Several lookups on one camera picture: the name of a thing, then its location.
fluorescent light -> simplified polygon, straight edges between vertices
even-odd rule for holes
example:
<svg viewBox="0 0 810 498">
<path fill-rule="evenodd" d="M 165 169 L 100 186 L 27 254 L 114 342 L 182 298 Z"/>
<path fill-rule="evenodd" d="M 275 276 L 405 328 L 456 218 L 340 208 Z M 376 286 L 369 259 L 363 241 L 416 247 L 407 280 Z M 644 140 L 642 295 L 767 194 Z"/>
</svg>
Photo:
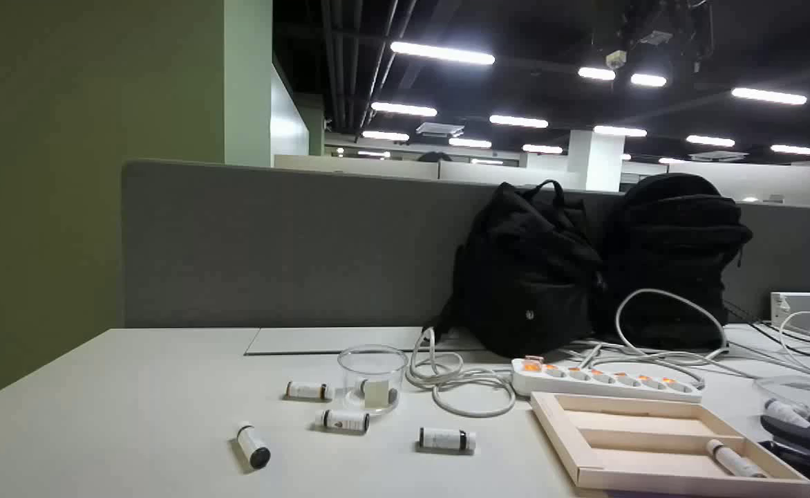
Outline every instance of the fluorescent light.
<svg viewBox="0 0 810 498">
<path fill-rule="evenodd" d="M 392 53 L 416 55 L 416 59 L 438 59 L 450 64 L 472 64 L 472 66 L 494 64 L 493 53 L 454 50 L 454 48 L 438 48 L 438 45 L 392 41 Z"/>
<path fill-rule="evenodd" d="M 583 81 L 617 81 L 617 71 L 605 68 L 605 66 L 581 66 L 579 78 L 583 78 Z"/>
<path fill-rule="evenodd" d="M 550 143 L 523 143 L 523 151 L 534 151 L 534 155 L 565 155 L 565 146 L 550 146 Z"/>
<path fill-rule="evenodd" d="M 774 143 L 769 150 L 778 155 L 810 155 L 810 146 L 794 146 L 794 143 Z"/>
<path fill-rule="evenodd" d="M 597 124 L 595 132 L 601 135 L 631 135 L 631 138 L 644 138 L 648 131 L 642 126 L 612 126 L 612 124 Z"/>
<path fill-rule="evenodd" d="M 505 114 L 493 114 L 489 121 L 504 126 L 548 126 L 544 118 L 505 117 Z"/>
<path fill-rule="evenodd" d="M 363 158 L 382 158 L 382 161 L 392 158 L 392 151 L 378 151 L 378 150 L 360 150 L 358 155 L 363 155 Z"/>
<path fill-rule="evenodd" d="M 374 102 L 376 114 L 438 117 L 428 104 Z"/>
<path fill-rule="evenodd" d="M 470 164 L 475 164 L 475 165 L 504 165 L 505 161 L 482 161 L 482 158 L 472 158 Z"/>
<path fill-rule="evenodd" d="M 785 93 L 785 90 L 746 88 L 746 85 L 732 88 L 732 96 L 736 96 L 736 99 L 778 102 L 778 104 L 805 104 L 805 102 L 808 102 L 805 93 Z"/>
<path fill-rule="evenodd" d="M 706 146 L 736 146 L 732 138 L 725 135 L 687 135 L 688 143 L 706 143 Z"/>
<path fill-rule="evenodd" d="M 387 132 L 387 131 L 366 131 L 366 138 L 371 138 L 371 140 L 409 140 L 407 132 Z"/>
<path fill-rule="evenodd" d="M 454 135 L 454 138 L 450 138 L 450 146 L 489 150 L 493 140 Z"/>
<path fill-rule="evenodd" d="M 673 164 L 687 164 L 687 161 L 680 161 L 680 158 L 657 158 L 657 164 L 673 165 Z"/>
<path fill-rule="evenodd" d="M 664 74 L 651 74 L 651 71 L 633 71 L 633 74 L 631 74 L 631 82 L 633 82 L 633 85 L 644 85 L 644 88 L 662 88 L 662 85 L 670 82 L 670 78 L 664 78 Z"/>
</svg>

desk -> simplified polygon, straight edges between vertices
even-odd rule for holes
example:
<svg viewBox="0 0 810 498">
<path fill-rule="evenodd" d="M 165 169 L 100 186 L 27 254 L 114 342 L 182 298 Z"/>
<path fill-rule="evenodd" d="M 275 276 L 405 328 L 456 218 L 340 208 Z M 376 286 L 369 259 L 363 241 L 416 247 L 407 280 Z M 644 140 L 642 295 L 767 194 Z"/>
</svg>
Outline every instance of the desk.
<svg viewBox="0 0 810 498">
<path fill-rule="evenodd" d="M 244 356 L 254 331 L 112 328 L 0 391 L 0 494 L 573 494 L 525 402 L 504 418 L 467 420 L 425 392 L 405 392 L 369 436 L 311 431 L 322 404 L 280 392 L 287 380 L 337 380 L 335 353 Z M 764 392 L 702 374 L 706 404 L 764 436 Z M 259 474 L 246 474 L 232 450 L 240 420 L 275 450 Z M 418 425 L 467 425 L 478 454 L 418 454 Z"/>
</svg>

gray fabric partition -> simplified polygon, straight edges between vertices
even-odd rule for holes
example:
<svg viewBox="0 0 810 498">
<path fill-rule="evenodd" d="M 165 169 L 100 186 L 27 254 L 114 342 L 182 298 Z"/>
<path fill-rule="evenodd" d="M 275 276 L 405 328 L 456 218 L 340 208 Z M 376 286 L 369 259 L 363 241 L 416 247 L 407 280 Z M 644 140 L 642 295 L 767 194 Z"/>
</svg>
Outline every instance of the gray fabric partition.
<svg viewBox="0 0 810 498">
<path fill-rule="evenodd" d="M 124 169 L 127 327 L 425 324 L 489 186 L 232 165 Z M 617 197 L 579 194 L 604 225 Z M 810 211 L 745 208 L 754 241 L 728 302 L 810 291 Z"/>
</svg>

wooden frame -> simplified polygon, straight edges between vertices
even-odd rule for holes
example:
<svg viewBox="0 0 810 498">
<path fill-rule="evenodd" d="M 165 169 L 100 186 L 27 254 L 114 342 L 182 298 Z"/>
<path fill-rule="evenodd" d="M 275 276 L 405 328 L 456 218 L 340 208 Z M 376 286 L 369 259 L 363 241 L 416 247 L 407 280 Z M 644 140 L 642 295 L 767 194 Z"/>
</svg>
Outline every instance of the wooden frame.
<svg viewBox="0 0 810 498">
<path fill-rule="evenodd" d="M 810 498 L 810 481 L 700 404 L 534 392 L 550 445 L 581 489 Z M 767 479 L 729 476 L 707 439 Z"/>
</svg>

